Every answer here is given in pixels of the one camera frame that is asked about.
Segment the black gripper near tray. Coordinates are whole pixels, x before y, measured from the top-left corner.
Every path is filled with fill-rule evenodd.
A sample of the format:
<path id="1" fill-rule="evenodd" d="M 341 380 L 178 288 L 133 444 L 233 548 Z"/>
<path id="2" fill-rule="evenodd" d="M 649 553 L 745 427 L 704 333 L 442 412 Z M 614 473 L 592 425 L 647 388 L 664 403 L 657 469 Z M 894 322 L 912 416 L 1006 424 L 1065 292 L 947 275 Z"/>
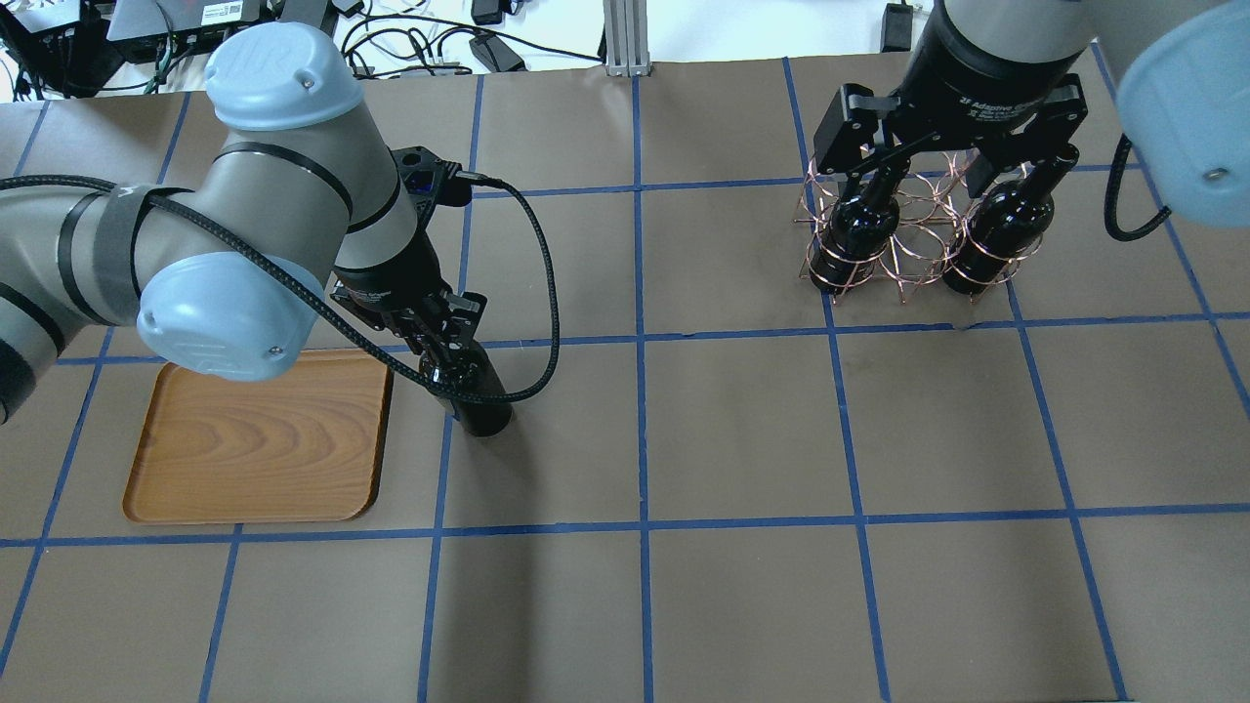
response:
<path id="1" fill-rule="evenodd" d="M 372 266 L 332 266 L 331 298 L 375 330 L 398 336 L 432 334 L 432 357 L 485 357 L 475 339 L 488 306 L 481 293 L 455 294 L 442 280 L 438 251 L 426 234 Z"/>

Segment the black gripper near basket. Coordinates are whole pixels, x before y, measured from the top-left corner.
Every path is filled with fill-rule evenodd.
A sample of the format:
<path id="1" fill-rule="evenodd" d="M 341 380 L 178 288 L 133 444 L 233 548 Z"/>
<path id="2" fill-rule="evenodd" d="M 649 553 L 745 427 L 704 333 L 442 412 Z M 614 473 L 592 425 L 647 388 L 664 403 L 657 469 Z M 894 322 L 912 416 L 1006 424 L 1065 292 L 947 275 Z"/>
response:
<path id="1" fill-rule="evenodd" d="M 1079 163 L 1071 140 L 1089 114 L 1072 63 L 1014 63 L 925 39 L 892 93 L 838 89 L 812 134 L 815 168 L 834 176 L 845 201 L 885 170 L 906 176 L 918 154 L 966 150 L 970 199 L 1012 186 L 1025 201 L 1052 201 Z"/>

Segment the robot arm near tray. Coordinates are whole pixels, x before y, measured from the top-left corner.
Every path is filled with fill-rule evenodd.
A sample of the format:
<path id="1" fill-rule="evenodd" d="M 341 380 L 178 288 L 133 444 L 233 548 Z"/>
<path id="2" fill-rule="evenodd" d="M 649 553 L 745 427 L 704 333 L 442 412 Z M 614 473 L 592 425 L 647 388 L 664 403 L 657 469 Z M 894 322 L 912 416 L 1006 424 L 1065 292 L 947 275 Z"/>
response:
<path id="1" fill-rule="evenodd" d="M 201 186 L 80 175 L 2 181 L 2 419 L 90 325 L 235 382 L 288 372 L 328 280 L 352 316 L 428 357 L 468 346 L 485 299 L 458 295 L 426 234 L 455 166 L 394 151 L 326 33 L 245 28 L 206 63 L 228 126 Z"/>

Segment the robot arm near basket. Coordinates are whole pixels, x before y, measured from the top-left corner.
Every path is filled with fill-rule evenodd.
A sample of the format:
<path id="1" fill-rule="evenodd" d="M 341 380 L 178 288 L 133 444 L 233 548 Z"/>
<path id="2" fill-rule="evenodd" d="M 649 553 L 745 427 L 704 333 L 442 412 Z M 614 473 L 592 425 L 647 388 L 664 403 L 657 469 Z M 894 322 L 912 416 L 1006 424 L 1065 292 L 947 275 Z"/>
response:
<path id="1" fill-rule="evenodd" d="M 1248 226 L 1248 31 L 1245 1 L 938 1 L 891 94 L 839 89 L 815 166 L 858 180 L 972 148 L 966 186 L 982 195 L 1070 143 L 1060 83 L 1098 43 L 1122 134 L 1164 204 L 1205 226 Z"/>

